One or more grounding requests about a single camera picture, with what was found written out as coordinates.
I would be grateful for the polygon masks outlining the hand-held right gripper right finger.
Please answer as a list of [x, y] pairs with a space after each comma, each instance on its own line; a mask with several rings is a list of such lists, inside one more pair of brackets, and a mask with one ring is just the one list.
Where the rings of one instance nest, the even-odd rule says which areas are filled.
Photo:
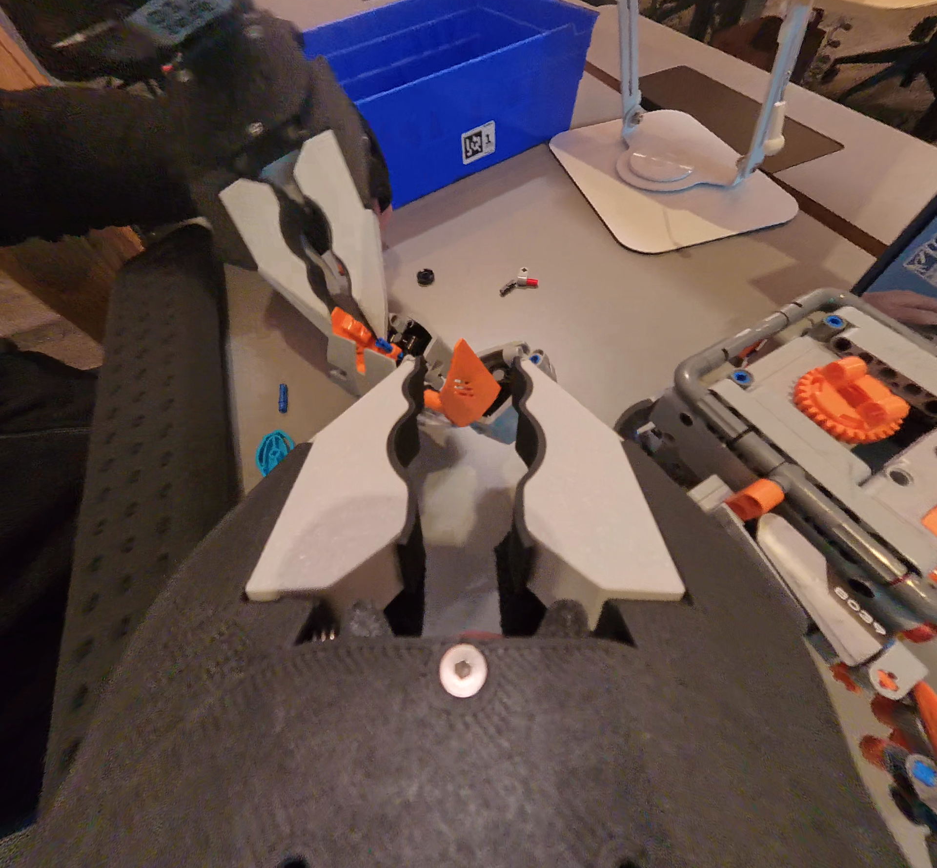
[[529, 357], [512, 364], [511, 579], [545, 607], [572, 602], [588, 628], [609, 602], [676, 603], [684, 580], [623, 441]]

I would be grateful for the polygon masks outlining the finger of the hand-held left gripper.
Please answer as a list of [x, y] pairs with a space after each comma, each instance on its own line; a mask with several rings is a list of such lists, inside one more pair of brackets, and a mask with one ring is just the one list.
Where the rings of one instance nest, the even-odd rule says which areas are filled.
[[335, 309], [359, 321], [346, 265], [335, 250], [340, 206], [359, 208], [350, 180], [239, 179], [220, 196], [261, 276], [322, 333]]
[[385, 338], [389, 309], [380, 221], [363, 204], [333, 130], [304, 142], [292, 175], [309, 213], [322, 215], [327, 225], [322, 263], [334, 301], [375, 337]]

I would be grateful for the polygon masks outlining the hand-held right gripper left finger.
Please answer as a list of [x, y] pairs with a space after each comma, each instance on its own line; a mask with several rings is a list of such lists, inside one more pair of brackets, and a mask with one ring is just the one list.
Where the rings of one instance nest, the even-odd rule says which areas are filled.
[[426, 550], [408, 466], [420, 450], [427, 363], [392, 373], [311, 440], [246, 582], [253, 603], [312, 597], [334, 615], [356, 601], [421, 625]]

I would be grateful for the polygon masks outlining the grey orange twin-motor toy assembly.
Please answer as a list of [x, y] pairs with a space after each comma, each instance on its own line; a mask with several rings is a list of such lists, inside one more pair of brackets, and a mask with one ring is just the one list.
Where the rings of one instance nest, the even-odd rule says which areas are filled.
[[512, 403], [512, 365], [524, 357], [556, 381], [556, 370], [541, 349], [523, 341], [511, 341], [475, 352], [459, 338], [450, 347], [441, 337], [411, 317], [392, 314], [388, 335], [376, 337], [376, 346], [366, 352], [365, 375], [348, 374], [330, 366], [330, 374], [357, 396], [370, 392], [389, 377], [406, 358], [426, 362], [425, 410], [429, 416], [455, 427], [471, 427], [503, 443], [516, 437], [516, 414]]

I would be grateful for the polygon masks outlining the person's left forearm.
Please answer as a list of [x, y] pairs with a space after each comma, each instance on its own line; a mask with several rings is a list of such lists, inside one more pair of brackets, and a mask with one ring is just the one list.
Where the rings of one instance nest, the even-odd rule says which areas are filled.
[[165, 101], [115, 88], [1, 91], [1, 247], [198, 216]]

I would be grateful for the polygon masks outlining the light blue brick separator tool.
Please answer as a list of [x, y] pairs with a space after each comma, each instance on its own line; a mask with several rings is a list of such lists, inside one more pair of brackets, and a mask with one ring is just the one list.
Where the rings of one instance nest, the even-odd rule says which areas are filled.
[[295, 448], [294, 440], [283, 430], [268, 432], [260, 440], [255, 452], [255, 464], [262, 476], [267, 476]]

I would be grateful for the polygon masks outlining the blue plastic bin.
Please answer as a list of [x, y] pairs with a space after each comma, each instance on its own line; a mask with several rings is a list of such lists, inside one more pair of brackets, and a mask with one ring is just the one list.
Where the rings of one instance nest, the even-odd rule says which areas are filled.
[[598, 11], [397, 0], [304, 31], [377, 137], [399, 209], [570, 129]]

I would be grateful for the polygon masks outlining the large grey orange toy vehicle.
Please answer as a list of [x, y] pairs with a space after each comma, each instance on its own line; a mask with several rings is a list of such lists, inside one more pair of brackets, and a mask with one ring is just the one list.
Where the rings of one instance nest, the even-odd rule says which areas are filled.
[[615, 425], [754, 559], [885, 735], [858, 743], [935, 866], [935, 300], [818, 289]]

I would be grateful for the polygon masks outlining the white desk lamp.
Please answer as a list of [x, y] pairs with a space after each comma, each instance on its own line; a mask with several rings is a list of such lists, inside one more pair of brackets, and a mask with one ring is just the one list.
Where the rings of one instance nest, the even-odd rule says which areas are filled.
[[817, 0], [786, 7], [749, 147], [738, 155], [686, 112], [647, 112], [639, 86], [639, 0], [615, 0], [620, 116], [557, 134], [549, 148], [621, 246], [657, 255], [767, 229], [798, 205], [758, 167], [783, 147], [785, 92]]

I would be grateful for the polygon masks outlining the large dark brown desk mat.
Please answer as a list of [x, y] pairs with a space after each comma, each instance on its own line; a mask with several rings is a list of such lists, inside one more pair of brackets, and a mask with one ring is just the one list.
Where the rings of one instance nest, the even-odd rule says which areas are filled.
[[[648, 111], [677, 110], [693, 116], [736, 152], [748, 151], [762, 101], [754, 100], [686, 65], [665, 68], [639, 79], [642, 104]], [[784, 147], [766, 157], [761, 169], [774, 174], [825, 158], [843, 145], [786, 117]]]

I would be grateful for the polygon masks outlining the blue toy kit box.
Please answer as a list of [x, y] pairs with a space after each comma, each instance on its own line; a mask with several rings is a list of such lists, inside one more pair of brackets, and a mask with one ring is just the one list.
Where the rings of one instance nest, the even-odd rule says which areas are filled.
[[921, 214], [862, 276], [854, 293], [936, 343], [936, 215]]

